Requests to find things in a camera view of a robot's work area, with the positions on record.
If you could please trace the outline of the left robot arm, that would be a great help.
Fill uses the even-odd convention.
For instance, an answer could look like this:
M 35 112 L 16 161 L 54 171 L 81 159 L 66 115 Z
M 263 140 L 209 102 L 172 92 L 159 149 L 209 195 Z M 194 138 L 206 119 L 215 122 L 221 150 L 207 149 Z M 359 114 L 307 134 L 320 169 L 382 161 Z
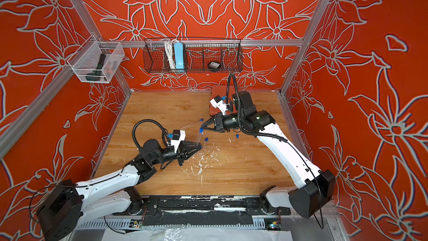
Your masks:
M 138 142 L 136 131 L 144 123 L 152 123 L 161 130 L 162 142 L 156 139 L 149 139 L 143 145 Z M 59 241 L 77 226 L 109 214 L 138 214 L 146 206 L 136 186 L 157 172 L 155 166 L 165 169 L 173 161 L 183 165 L 202 149 L 199 142 L 186 140 L 184 130 L 169 133 L 153 119 L 137 122 L 132 129 L 132 139 L 139 153 L 120 170 L 78 183 L 67 179 L 49 187 L 50 195 L 35 213 L 29 214 L 32 220 L 38 221 L 45 240 Z

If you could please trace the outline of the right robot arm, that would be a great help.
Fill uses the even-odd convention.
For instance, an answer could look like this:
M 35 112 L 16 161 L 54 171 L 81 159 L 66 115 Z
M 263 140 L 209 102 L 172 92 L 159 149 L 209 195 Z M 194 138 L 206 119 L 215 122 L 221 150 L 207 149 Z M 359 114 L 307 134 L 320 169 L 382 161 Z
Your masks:
M 323 171 L 312 163 L 286 137 L 266 110 L 257 110 L 250 93 L 238 89 L 233 73 L 227 78 L 226 88 L 234 88 L 234 94 L 211 99 L 211 106 L 219 113 L 202 124 L 202 130 L 218 133 L 238 130 L 258 139 L 286 169 L 295 186 L 294 189 L 278 186 L 265 189 L 260 194 L 261 209 L 270 213 L 273 209 L 290 208 L 304 219 L 314 218 L 323 229 L 322 208 L 333 199 L 336 185 L 332 172 Z

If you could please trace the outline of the glass test tube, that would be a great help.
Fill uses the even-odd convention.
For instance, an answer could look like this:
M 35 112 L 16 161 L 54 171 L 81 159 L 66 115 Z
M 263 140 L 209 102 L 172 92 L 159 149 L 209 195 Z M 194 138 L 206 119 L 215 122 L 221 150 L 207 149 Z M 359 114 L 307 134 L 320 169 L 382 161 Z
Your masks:
M 196 144 L 200 143 L 202 136 L 203 136 L 203 132 L 199 132 L 195 140 Z
M 186 128 L 192 127 L 194 125 L 200 125 L 200 123 L 201 123 L 201 120 L 199 119 L 197 121 L 194 121 L 194 122 L 192 122 L 192 123 L 190 123 L 188 125 L 185 125 L 185 126 L 181 127 L 180 130 L 185 130 Z

